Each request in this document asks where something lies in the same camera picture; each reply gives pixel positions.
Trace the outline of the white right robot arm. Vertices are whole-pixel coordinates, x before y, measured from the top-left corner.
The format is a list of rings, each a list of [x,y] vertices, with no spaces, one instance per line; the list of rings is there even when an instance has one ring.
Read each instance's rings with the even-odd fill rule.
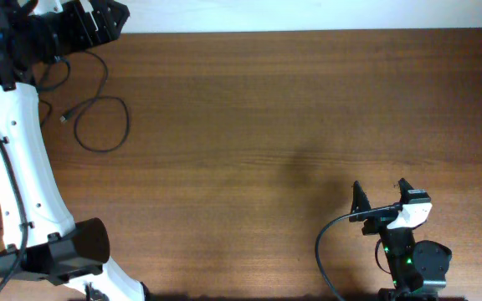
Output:
[[[380,289],[379,300],[437,300],[447,285],[452,252],[440,243],[414,239],[413,231],[428,220],[431,197],[403,178],[397,184],[399,201],[388,208],[373,208],[355,181],[349,221],[361,222],[363,235],[380,237],[394,287]]]

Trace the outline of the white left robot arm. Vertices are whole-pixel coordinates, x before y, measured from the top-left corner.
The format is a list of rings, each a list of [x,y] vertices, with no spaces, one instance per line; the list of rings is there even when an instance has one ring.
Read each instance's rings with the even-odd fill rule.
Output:
[[[104,223],[77,222],[54,179],[38,116],[38,63],[117,40],[130,15],[117,1],[0,1],[0,283],[47,281],[88,300],[148,300],[110,254]]]

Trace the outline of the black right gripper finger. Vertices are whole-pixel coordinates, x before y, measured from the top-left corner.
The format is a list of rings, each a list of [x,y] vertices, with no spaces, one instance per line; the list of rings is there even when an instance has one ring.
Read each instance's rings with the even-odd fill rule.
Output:
[[[367,219],[368,212],[372,209],[370,202],[359,181],[353,183],[352,190],[351,216],[349,217],[349,222],[363,222]]]
[[[416,198],[416,190],[410,185],[410,183],[404,178],[401,178],[397,184],[400,190],[399,202],[401,204],[414,203],[414,199]]]

